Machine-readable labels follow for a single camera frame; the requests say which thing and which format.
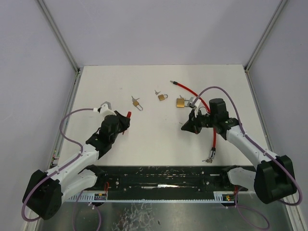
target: white wall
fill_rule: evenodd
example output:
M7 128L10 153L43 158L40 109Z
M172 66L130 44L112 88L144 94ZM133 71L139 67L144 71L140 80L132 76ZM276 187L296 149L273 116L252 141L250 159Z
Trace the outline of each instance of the white wall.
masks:
M289 1L250 71L275 151L288 155L308 221L308 1Z
M0 3L0 230L22 227L29 178L46 170L74 72L34 0Z
M280 0L45 0L80 66L245 64Z

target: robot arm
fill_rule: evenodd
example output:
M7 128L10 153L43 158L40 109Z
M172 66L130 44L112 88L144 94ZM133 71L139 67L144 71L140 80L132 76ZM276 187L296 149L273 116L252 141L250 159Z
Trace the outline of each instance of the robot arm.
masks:
M189 120L181 130L199 134L202 128L215 128L216 132L236 146L256 169L252 172L239 166L232 166L223 171L222 177L228 179L231 184L255 191L258 198L265 204L294 194L296 186L270 158L244 136L239 121L236 118L229 118L225 102L222 99L212 99L209 104L210 114L203 115L198 106L194 107L189 114ZM278 156L265 148L264 150L294 177L293 165L289 157Z
M30 178L23 202L38 183L52 175L34 191L26 204L44 220L50 219L66 199L94 186L99 173L95 166L90 165L111 149L119 133L129 128L130 119L112 111L108 102L94 111L99 112L104 120L98 131L86 141L83 152L46 172L37 170Z

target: white tabletop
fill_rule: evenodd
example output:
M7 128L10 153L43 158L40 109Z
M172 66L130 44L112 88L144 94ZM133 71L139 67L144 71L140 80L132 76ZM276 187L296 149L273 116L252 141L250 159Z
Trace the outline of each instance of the white tabletop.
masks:
M199 93L209 86L224 88L237 105L245 129L261 145L265 137L248 82L241 65L144 65L86 66L82 72L73 110L99 107L108 101L122 115L132 112L130 128L120 134L112 149L96 165L106 166L220 166L251 165L232 144L218 135L216 158L212 164L202 160L212 147L213 130L196 135L180 128L190 108L176 108L179 95L190 98L186 90L170 83L177 81ZM168 94L159 101L154 90ZM131 96L140 98L139 111ZM235 117L228 98L219 90L209 90L202 98L208 102L223 98L230 117ZM102 117L94 112L78 112L70 118L66 135L82 144L100 127ZM78 152L79 147L64 141L59 163Z

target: red tip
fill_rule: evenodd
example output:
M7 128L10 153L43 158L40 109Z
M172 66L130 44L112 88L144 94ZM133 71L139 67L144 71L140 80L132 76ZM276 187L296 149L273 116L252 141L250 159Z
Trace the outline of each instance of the red tip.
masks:
M131 112L127 112L127 118L130 118L130 116L131 116Z

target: brass padlock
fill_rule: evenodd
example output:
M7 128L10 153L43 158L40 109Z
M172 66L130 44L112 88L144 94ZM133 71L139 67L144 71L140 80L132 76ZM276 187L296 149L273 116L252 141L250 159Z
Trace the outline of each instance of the brass padlock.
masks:
M139 110L139 111L143 111L143 107L141 107L141 105L139 104L139 102L137 101L139 98L134 99L134 97L132 96L132 101L133 101L133 105Z
M185 107L185 99L177 98L177 107Z
M159 99L160 101L165 100L166 98L168 98L168 95L167 95L167 94L161 94L161 95L158 96L158 99Z

